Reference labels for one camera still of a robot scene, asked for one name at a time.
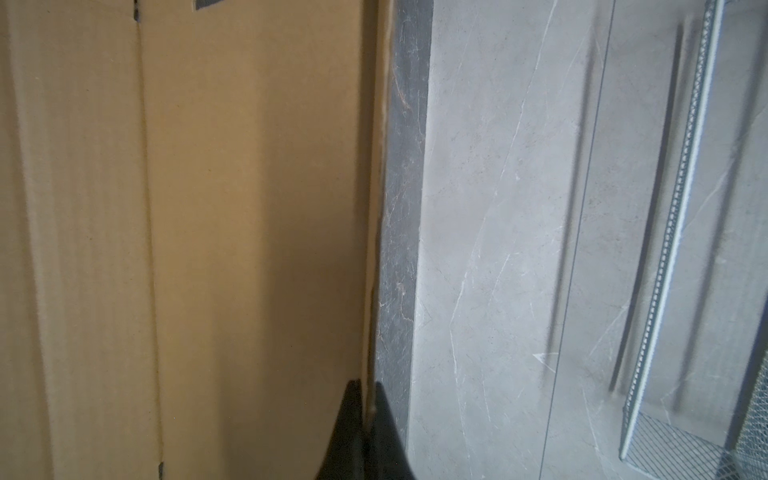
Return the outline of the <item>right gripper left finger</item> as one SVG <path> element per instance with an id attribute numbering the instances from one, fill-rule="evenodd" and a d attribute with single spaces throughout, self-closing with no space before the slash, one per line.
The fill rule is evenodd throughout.
<path id="1" fill-rule="evenodd" d="M 317 480 L 364 478 L 361 382 L 347 383 Z"/>

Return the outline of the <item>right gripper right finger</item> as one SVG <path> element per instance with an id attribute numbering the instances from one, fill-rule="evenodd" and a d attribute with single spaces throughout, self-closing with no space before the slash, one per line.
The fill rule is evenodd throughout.
<path id="1" fill-rule="evenodd" d="M 364 449 L 364 478 L 415 480 L 384 386 L 375 383 L 374 412 Z"/>

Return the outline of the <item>brown cardboard box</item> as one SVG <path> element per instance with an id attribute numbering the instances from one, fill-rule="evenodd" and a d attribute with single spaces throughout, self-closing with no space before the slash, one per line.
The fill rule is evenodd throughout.
<path id="1" fill-rule="evenodd" d="M 1 475 L 313 479 L 363 376 L 387 1 L 1 5 Z"/>

